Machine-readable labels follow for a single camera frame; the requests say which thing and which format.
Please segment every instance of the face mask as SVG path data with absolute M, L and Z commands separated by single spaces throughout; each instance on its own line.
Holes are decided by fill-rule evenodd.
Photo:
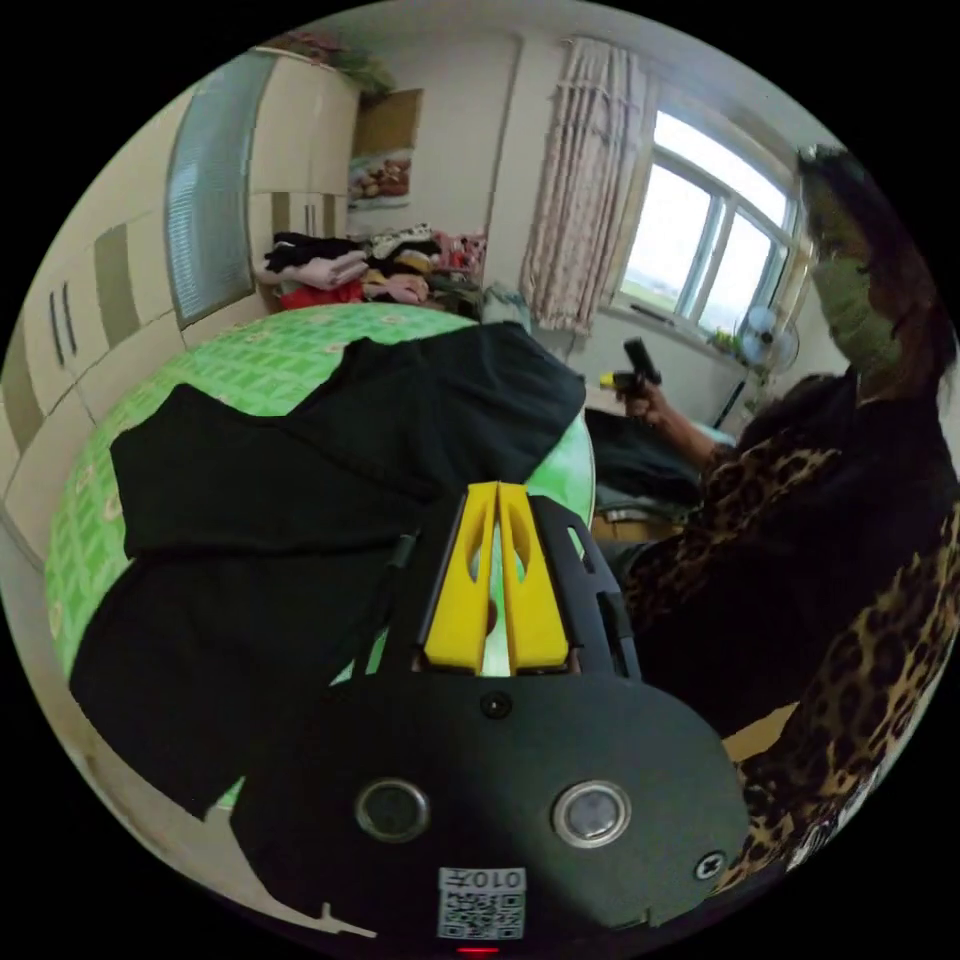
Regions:
M 870 305 L 870 277 L 850 258 L 827 260 L 811 273 L 823 315 L 837 349 L 861 376 L 893 369 L 900 361 L 900 341 L 893 324 Z

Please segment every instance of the woman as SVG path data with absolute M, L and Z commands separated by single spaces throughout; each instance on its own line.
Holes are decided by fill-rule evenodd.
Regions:
M 718 889 L 782 869 L 838 814 L 903 734 L 960 622 L 960 485 L 937 410 L 952 324 L 850 154 L 818 148 L 799 170 L 846 375 L 801 382 L 735 449 L 654 387 L 627 410 L 703 478 L 684 531 L 618 565 L 644 679 L 723 737 L 797 703 L 779 740 L 739 764 L 750 836 Z

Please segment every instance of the window frame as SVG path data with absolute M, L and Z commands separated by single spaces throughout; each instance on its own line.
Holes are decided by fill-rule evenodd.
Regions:
M 787 199 L 784 224 L 775 223 L 718 177 L 672 150 L 656 144 L 654 130 L 657 116 L 661 112 L 689 124 L 710 137 L 781 189 Z M 644 107 L 642 138 L 644 144 L 634 171 L 634 177 L 641 186 L 634 209 L 628 212 L 627 219 L 621 227 L 624 242 L 619 244 L 619 255 L 612 270 L 613 282 L 608 285 L 609 305 L 629 309 L 641 315 L 647 314 L 656 320 L 666 320 L 688 335 L 700 340 L 709 339 L 714 331 L 701 325 L 703 311 L 723 262 L 735 217 L 739 214 L 771 241 L 770 254 L 754 290 L 751 307 L 762 304 L 770 306 L 778 315 L 786 313 L 785 301 L 789 299 L 788 295 L 793 285 L 791 281 L 799 263 L 806 260 L 800 216 L 799 183 L 795 172 L 771 150 L 761 146 L 737 126 L 734 121 L 705 103 L 695 100 L 679 88 L 662 83 L 652 75 Z M 681 177 L 710 196 L 710 207 L 704 221 L 697 252 L 673 311 L 664 310 L 645 300 L 632 297 L 622 290 L 630 252 L 643 216 L 650 174 L 655 166 Z M 786 250 L 786 255 L 782 259 L 778 253 L 781 247 Z M 742 323 L 735 333 L 741 330 Z

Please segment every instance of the ceiling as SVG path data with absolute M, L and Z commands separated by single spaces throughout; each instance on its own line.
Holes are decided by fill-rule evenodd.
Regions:
M 672 27 L 581 0 L 389 0 L 336 13 L 304 29 L 333 33 L 348 46 L 371 51 L 466 40 L 489 33 L 587 36 L 629 47 L 666 64 L 729 116 L 749 105 L 793 146 L 838 143 L 836 137 L 783 90 L 715 47 Z

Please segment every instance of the red clothing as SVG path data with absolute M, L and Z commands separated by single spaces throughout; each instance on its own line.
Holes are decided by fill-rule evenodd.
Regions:
M 328 303 L 360 303 L 363 300 L 363 283 L 353 280 L 336 290 L 317 290 L 315 287 L 298 287 L 293 293 L 284 293 L 280 302 L 287 310 L 301 307 L 321 307 Z

